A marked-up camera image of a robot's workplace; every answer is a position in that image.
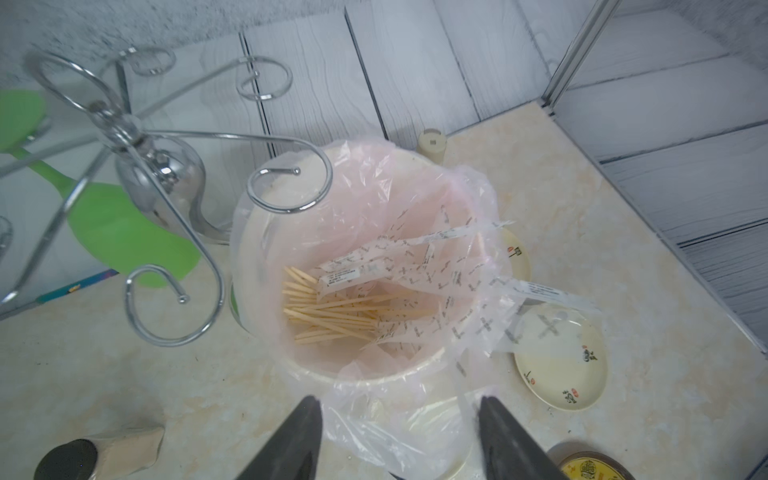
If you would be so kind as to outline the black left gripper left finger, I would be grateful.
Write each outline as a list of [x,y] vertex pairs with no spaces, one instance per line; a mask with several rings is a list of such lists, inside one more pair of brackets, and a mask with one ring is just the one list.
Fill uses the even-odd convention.
[[322,439],[321,402],[305,396],[236,479],[315,479]]

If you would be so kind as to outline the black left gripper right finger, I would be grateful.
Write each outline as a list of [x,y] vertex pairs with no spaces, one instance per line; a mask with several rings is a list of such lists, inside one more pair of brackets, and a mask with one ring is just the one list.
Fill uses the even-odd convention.
[[566,479],[498,398],[481,399],[478,433],[486,479]]

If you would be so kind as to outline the bare chopsticks in bin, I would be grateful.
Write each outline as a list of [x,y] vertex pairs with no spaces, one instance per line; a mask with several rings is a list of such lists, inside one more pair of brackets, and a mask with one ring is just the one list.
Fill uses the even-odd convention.
[[295,267],[286,267],[284,272],[282,313],[298,329],[293,336],[297,345],[346,339],[371,343],[381,328],[431,313],[410,294],[355,293],[346,297],[336,292],[321,298],[318,278]]

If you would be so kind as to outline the yellow patterned round plate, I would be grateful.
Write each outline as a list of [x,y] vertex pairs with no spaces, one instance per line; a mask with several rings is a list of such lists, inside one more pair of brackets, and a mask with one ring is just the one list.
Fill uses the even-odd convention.
[[547,455],[568,479],[634,480],[618,461],[579,441],[565,441],[553,446]]

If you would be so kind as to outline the large cream oval plate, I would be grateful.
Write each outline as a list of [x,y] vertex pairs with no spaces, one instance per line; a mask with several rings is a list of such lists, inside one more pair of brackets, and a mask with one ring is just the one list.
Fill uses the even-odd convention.
[[516,336],[517,370],[541,401],[576,412],[601,398],[608,383],[608,360],[596,321],[574,309],[540,304],[525,311]]

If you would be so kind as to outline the white trash bin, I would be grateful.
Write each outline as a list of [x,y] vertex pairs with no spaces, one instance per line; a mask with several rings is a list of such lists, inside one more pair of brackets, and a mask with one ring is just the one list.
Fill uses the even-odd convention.
[[242,194],[240,325],[300,384],[415,379],[490,312],[498,214],[484,178],[381,139],[289,152]]

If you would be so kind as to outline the toothpick jar black lid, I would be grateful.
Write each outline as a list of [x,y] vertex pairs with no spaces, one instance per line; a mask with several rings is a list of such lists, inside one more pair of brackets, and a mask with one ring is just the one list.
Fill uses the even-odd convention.
[[122,479],[154,465],[165,429],[125,428],[72,440],[50,450],[34,479]]

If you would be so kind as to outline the green plastic goblet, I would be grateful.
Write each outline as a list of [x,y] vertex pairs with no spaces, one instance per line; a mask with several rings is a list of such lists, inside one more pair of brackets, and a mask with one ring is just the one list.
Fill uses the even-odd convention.
[[[23,144],[37,132],[45,116],[45,100],[38,92],[3,90],[1,151],[18,160],[28,157],[30,153]],[[126,192],[114,184],[90,183],[70,211],[67,222],[89,254],[120,274],[154,264],[180,280],[200,260],[191,241],[145,218]]]

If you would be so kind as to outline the small cream bottle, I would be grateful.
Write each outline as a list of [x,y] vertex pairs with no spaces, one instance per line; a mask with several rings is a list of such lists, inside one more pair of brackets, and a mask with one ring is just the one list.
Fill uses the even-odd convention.
[[442,165],[447,148],[447,137],[438,129],[425,129],[418,137],[416,152]]

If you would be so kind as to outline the metal corner post right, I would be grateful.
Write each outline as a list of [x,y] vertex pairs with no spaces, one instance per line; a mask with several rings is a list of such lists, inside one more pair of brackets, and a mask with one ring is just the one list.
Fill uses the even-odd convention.
[[620,4],[621,0],[599,0],[593,5],[541,97],[541,106],[550,115]]

